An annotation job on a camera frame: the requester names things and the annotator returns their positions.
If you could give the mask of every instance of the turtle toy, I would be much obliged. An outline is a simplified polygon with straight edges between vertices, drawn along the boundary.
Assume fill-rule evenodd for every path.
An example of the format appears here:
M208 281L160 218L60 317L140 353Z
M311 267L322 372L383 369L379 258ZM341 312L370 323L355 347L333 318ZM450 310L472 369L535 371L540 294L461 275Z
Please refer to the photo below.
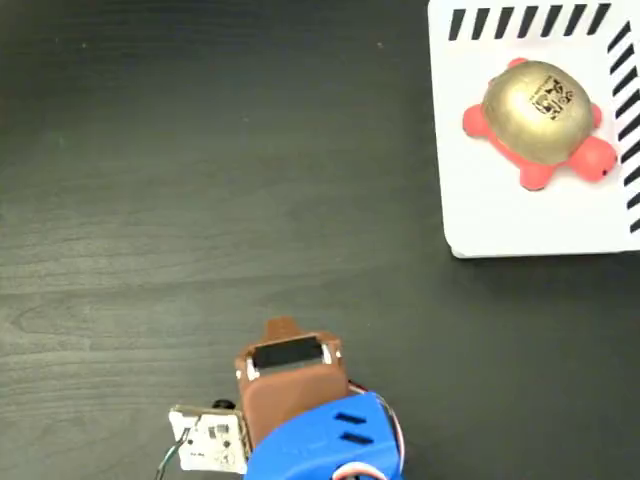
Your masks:
M601 121L600 108L569 74L546 62L517 58L489 82L482 103L464 112L462 126L511 160L524 188L541 190L562 165L589 182L614 168L614 148L591 135Z

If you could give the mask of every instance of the black stripe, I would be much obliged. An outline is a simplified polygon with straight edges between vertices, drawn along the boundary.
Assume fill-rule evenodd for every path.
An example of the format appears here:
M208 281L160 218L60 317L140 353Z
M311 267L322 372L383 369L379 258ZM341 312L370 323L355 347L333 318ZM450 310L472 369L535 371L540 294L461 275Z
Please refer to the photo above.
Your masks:
M349 415L347 413L339 413L334 417L336 420L340 420L342 422L353 423L354 425L361 425L363 423L367 423L367 420L362 417L355 417L353 415Z
M537 11L538 7L535 5L530 5L524 9L524 15L522 16L522 22L520 23L520 30L518 30L518 38L524 38L527 36Z
M622 105L618 107L616 110L616 118L620 118L624 115L624 112L633 107L638 100L640 100L640 92L638 90L634 91L629 98L627 98Z
M627 74L618 82L618 84L613 88L613 95L616 96L619 94L624 87L629 85L634 78L638 77L638 70L636 67L633 67L631 70L627 72Z
M640 113L634 117L622 130L618 133L618 140L623 140L627 135L640 126Z
M640 178L640 167L636 167L633 172L624 177L624 186L627 187L631 185L634 181Z
M489 16L488 8L479 8L476 12L476 22L473 25L473 33L471 34L471 40L478 40L484 30L484 24L487 23L487 17Z
M460 28L462 28L462 20L466 10L464 8L458 8L453 11L453 17L451 17L451 26L449 27L449 40L454 41L458 39L460 34Z
M611 40L611 43L609 43L609 46L607 47L607 52L610 52L611 50L613 50L614 48L616 48L616 46L622 41L622 39L624 37L627 36L627 34L631 31L631 24L629 22L625 23L624 26L620 29L620 31L618 33L616 33L616 36L613 37L613 40Z
M258 370L317 362L321 358L322 344L317 337L312 336L261 345L252 354L253 365Z
M569 23L567 23L567 28L564 30L565 37L573 35L573 32L578 26L578 22L582 18L582 14L586 8L587 6L584 3L577 3L573 7L573 12L571 12L571 16L569 17Z
M548 37L551 35L551 30L553 30L553 26L556 24L556 20L558 20L558 15L560 15L561 11L562 5L551 5L551 7L549 7L547 18L544 21L544 26L542 27L542 33L540 36Z
M593 20L591 20L591 25L589 25L589 30L587 30L587 35L595 35L610 8L610 3L601 3L598 5Z
M369 437L363 437L362 435L356 435L355 433L345 432L340 436L341 440L346 440L347 442L357 443L358 445L371 445L373 443L373 439Z
M614 73L618 68L622 66L624 62L626 62L627 60L629 60L629 58L631 58L631 55L633 55L633 53L634 53L633 43L631 43L627 48L624 49L624 52L620 54L620 56L618 57L618 60L616 60L616 62L613 65L611 65L611 68L609 69L609 73Z
M513 7L503 7L500 11L500 18L498 19L498 27L496 28L496 40L500 40L504 37L504 32L507 31L507 27L509 26L509 20L511 20L511 15L513 15Z
M631 200L629 200L627 202L627 209L631 210L633 207L635 207L637 204L640 203L640 192L636 193Z
M640 140L631 145L627 151L622 154L620 157L620 163L626 162L638 152L640 152Z

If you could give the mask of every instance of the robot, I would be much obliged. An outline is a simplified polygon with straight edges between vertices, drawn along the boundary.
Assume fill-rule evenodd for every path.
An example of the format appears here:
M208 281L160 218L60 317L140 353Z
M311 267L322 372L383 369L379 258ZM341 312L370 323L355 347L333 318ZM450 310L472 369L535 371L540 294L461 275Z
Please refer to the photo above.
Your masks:
M183 470L233 472L245 480L402 480L398 418L375 392L350 381L340 339L303 332L290 317L235 359L241 409L176 406L169 413Z

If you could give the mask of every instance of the wire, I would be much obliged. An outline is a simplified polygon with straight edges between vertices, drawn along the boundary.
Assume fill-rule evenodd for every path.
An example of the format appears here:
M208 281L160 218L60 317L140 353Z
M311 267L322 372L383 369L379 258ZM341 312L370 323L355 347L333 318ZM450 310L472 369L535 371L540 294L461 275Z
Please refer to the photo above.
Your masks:
M333 472L331 480L346 480L347 478L366 475L375 480L388 480L387 476L373 465L363 462L345 463L338 470Z
M362 394L367 393L369 390L362 385L357 384L356 382L349 380L349 388L352 392ZM387 401L376 393L378 400L384 406L384 408L389 412L389 416L393 421L393 426L395 428L396 441L398 442L398 453L400 455L400 473L402 473L402 469L404 468L404 459L405 459L405 443L404 443L404 434L402 433L402 427L400 426L400 420L398 420L398 416L396 412L391 408L391 406L387 403Z
M198 422L200 421L201 417L198 417L195 421L195 423L193 424L192 427L187 427L182 431L182 435L180 435L180 438L178 438L178 440L176 440L176 443L174 443L168 450L167 452L164 454L164 458L162 459L162 461L160 462L160 465L158 465L158 469L156 470L156 476L153 477L153 480L162 480L164 478L164 473L165 470L167 468L167 465L169 465L169 462L171 461L171 459L173 457L175 457L176 453L178 453L178 450L180 450L180 447L182 445L184 445L184 443L187 441L187 438L189 437L189 433L191 432L192 428L195 428L196 425L198 425Z

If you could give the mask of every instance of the striped border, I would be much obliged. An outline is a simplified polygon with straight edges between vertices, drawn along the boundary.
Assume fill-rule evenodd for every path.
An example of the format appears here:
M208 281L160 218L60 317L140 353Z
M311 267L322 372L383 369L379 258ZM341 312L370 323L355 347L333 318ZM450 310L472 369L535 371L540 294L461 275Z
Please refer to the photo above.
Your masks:
M614 103L617 106L615 119L619 121L620 117L640 102L640 88L638 87L632 88L631 93L622 95L625 88L638 78L637 61L635 60L636 52L631 38L631 22L626 22L609 42L607 53L612 54L614 50L619 51L619 53L613 58L613 63L609 67L609 74L615 74L619 78L612 90ZM638 110L638 113L633 118L626 120L618 132L618 142L624 141L625 144L629 144L620 155L620 163L622 165L640 153L640 130L638 129L640 127L640 109L636 108L636 110ZM623 178L624 187L629 187L639 178L640 162ZM627 201L627 210L631 210L638 204L640 204L640 192ZM631 233L640 230L640 213L638 217L629 225Z
M567 24L564 25L563 35L565 37L570 37L573 35L576 27L580 23L580 21L589 21L587 19L583 19L584 12L587 8L587 5L584 3L577 3L573 5L551 5L546 12L546 18L542 29L539 32L531 31L531 25L536 15L540 11L540 7L538 5L529 5L524 9L524 13L521 19L516 19L514 21L519 21L520 26L518 28L518 38L525 38L528 36L539 36L539 37L548 37L551 35L554 27L556 27L556 23L558 17L560 16L560 12L563 8L573 8L571 11L571 15L569 16L569 20ZM610 3L600 3L598 8L596 9L593 18L590 20L589 28L587 29L587 35L595 35L604 20L604 17L607 15L607 12L611 8ZM473 30L471 33L471 40L479 40L484 31L485 25L487 23L487 18L489 17L490 8L478 8L475 12L475 18L473 19ZM498 19L498 25L496 27L496 31L494 32L493 38L496 40L500 40L504 37L505 32L507 31L507 27L509 23L513 19L513 12L515 11L514 7L502 7L500 10L500 17ZM451 15L451 23L449 26L449 41L454 42L458 40L460 35L460 29L462 28L462 23L466 17L467 9L466 8L458 8L453 10Z

